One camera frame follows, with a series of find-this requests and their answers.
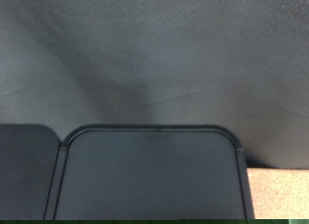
dark gray surface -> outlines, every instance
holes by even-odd
[[[0,219],[43,219],[59,140],[45,126],[0,126]]]
[[[56,219],[244,218],[236,149],[215,132],[82,133]]]
[[[215,124],[309,168],[309,0],[0,0],[0,123]]]

gray fabric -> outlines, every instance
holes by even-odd
[[[0,0],[0,123],[215,124],[309,168],[309,0]]]
[[[98,130],[70,144],[56,219],[207,218],[245,218],[222,134]]]

beige carpet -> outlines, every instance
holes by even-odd
[[[309,170],[248,169],[256,218],[309,218]]]

black plastic container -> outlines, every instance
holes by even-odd
[[[44,219],[208,218],[253,218],[242,147],[222,127],[84,126],[59,148]]]

wrinkle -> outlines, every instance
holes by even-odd
[[[212,88],[212,89],[209,88],[209,89],[195,90],[195,91],[183,93],[183,94],[180,94],[180,95],[175,95],[175,96],[172,96],[172,97],[169,97],[169,98],[162,98],[162,99],[158,99],[158,100],[151,100],[151,101],[148,101],[147,103],[148,104],[156,104],[156,103],[168,102],[168,101],[171,101],[171,100],[174,100],[174,99],[183,98],[183,97],[191,96],[191,95],[194,95],[194,94],[205,93],[205,92],[214,92],[214,91],[233,92],[233,93],[238,93],[238,94],[242,94],[242,95],[247,95],[247,96],[252,97],[252,98],[257,98],[257,99],[260,99],[260,100],[263,100],[263,101],[266,101],[266,102],[269,102],[269,103],[281,106],[282,108],[287,109],[287,110],[289,110],[289,111],[291,111],[291,112],[293,112],[293,113],[295,113],[297,115],[305,116],[305,117],[309,118],[309,114],[307,114],[305,112],[301,112],[301,111],[295,110],[292,107],[289,107],[287,105],[283,105],[281,103],[269,100],[267,98],[258,97],[256,95],[253,95],[253,94],[250,94],[250,93],[246,93],[246,92],[243,92],[243,91],[233,90],[233,89],[226,89],[226,88]]]

